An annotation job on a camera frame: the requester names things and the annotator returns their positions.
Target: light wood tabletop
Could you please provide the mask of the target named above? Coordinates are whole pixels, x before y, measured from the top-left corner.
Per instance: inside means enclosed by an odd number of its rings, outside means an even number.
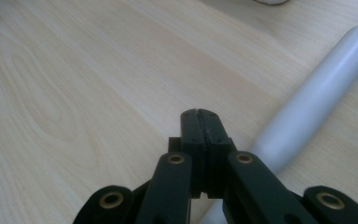
[[[142,185],[191,108],[246,150],[356,25],[357,0],[0,0],[0,223],[71,223]],[[358,202],[358,79],[278,177]]]

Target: wood grain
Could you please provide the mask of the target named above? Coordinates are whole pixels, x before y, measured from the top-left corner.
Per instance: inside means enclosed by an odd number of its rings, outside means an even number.
[[[95,190],[135,189],[190,108],[246,149],[357,24],[355,0],[0,0],[0,223],[71,223]],[[358,80],[279,178],[358,202]]]

